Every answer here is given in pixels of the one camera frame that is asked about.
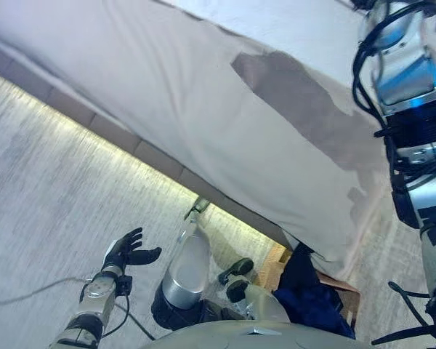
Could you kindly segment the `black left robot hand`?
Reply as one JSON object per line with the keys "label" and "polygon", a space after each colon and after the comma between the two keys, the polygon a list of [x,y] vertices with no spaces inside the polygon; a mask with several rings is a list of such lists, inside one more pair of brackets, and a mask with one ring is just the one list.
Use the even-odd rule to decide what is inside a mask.
{"label": "black left robot hand", "polygon": [[141,249],[142,247],[142,228],[136,228],[118,239],[109,248],[104,258],[102,269],[117,267],[123,273],[127,265],[149,265],[155,262],[162,253],[162,248]]}

